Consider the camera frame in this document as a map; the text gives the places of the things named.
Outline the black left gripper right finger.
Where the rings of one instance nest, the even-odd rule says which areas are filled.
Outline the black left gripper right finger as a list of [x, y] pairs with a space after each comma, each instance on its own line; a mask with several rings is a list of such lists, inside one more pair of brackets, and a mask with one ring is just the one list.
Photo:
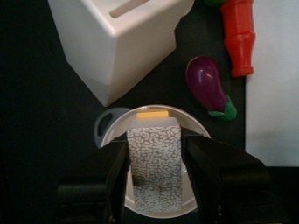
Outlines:
[[181, 130], [181, 158], [200, 224], [289, 224], [257, 158], [189, 129]]

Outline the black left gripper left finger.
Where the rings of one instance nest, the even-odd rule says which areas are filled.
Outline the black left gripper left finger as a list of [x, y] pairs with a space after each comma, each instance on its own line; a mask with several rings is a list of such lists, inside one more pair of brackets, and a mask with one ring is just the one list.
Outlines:
[[115, 140], [69, 169], [57, 187], [54, 224], [121, 224], [128, 173], [125, 140]]

